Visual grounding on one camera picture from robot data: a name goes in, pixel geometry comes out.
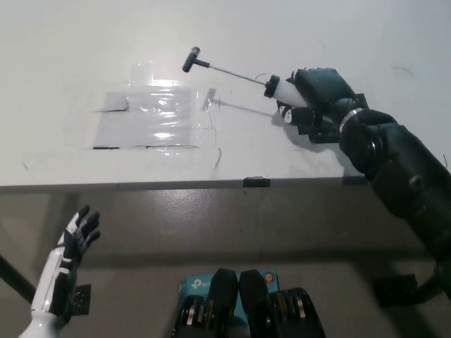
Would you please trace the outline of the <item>right robot hand black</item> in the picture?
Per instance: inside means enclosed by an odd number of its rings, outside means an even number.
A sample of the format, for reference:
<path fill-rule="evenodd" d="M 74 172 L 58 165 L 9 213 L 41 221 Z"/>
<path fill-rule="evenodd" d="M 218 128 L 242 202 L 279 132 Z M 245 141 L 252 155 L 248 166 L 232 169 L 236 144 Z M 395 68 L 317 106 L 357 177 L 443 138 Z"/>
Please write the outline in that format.
<path fill-rule="evenodd" d="M 349 112 L 364 107 L 357 94 L 333 68 L 298 69 L 286 81 L 296 87 L 307 104 L 293 107 L 277 102 L 283 121 L 289 125 L 314 123 L 320 117 L 327 117 L 340 125 Z"/>

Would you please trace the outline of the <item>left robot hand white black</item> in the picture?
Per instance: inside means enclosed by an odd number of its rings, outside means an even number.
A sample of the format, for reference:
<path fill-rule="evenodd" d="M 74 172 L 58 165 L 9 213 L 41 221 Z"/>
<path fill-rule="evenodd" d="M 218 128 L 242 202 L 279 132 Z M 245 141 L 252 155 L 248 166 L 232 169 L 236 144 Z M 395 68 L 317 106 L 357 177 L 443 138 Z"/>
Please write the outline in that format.
<path fill-rule="evenodd" d="M 73 299 L 78 268 L 91 243 L 100 236 L 99 212 L 90 213 L 83 206 L 70 219 L 47 258 L 40 276 L 31 309 L 55 315 L 68 322 L 73 312 Z"/>

